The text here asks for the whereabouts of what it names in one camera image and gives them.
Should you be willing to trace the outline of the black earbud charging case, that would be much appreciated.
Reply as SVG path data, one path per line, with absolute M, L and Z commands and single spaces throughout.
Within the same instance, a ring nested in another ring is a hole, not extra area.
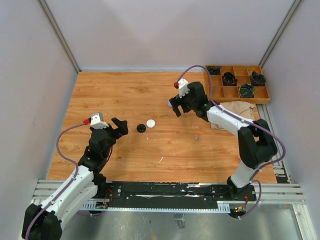
M 146 129 L 147 129 L 147 127 L 142 123 L 138 124 L 137 127 L 136 127 L 136 130 L 139 133 L 144 133 L 146 131 Z

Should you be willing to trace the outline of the white earbud charging case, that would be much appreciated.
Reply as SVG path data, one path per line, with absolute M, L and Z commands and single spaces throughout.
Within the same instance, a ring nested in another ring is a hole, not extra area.
M 146 126 L 148 127 L 148 128 L 154 128 L 155 126 L 156 126 L 156 121 L 155 120 L 153 120 L 153 119 L 148 119 L 147 121 L 146 121 Z

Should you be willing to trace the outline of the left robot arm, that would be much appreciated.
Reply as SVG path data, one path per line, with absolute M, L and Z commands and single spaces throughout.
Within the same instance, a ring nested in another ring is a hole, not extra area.
M 101 174 L 110 159 L 116 141 L 129 133 L 128 122 L 113 117 L 113 128 L 100 112 L 64 131 L 85 125 L 91 130 L 90 139 L 78 162 L 62 156 L 75 168 L 61 186 L 39 205 L 30 204 L 24 214 L 21 237 L 24 240 L 59 240 L 66 225 L 89 199 L 107 193 L 106 177 Z

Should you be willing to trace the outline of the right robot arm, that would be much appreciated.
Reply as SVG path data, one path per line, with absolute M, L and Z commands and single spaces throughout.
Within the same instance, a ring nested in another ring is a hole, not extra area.
M 222 127 L 237 137 L 240 164 L 227 179 L 226 193 L 232 200 L 240 199 L 252 182 L 254 173 L 278 152 L 268 123 L 263 119 L 241 117 L 220 103 L 209 100 L 199 81 L 189 83 L 180 79 L 173 86 L 178 94 L 169 102 L 177 117 L 193 111 L 198 118 Z

